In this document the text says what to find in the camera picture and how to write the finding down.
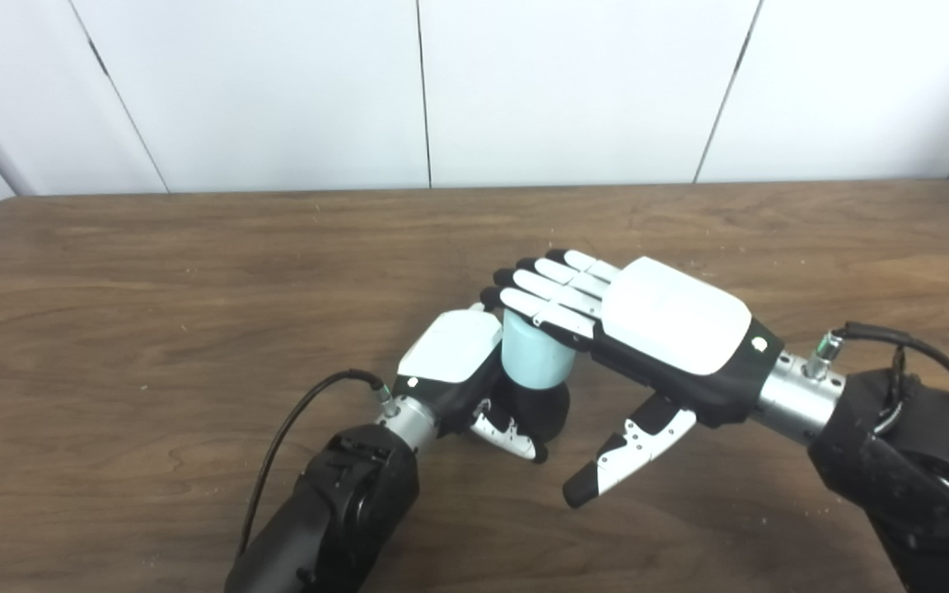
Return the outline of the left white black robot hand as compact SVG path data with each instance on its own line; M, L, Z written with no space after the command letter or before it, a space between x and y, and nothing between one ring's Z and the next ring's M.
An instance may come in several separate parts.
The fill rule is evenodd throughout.
M471 432L534 463L547 450L503 402L503 326L481 306L443 312L396 369L380 424L415 455L436 439Z

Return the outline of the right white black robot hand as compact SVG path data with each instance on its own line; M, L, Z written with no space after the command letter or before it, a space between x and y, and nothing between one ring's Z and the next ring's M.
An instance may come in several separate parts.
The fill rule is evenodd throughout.
M497 270L479 299L651 391L565 482L573 509L633 476L694 425L748 419L784 346L738 297L649 258L617 267L554 249Z

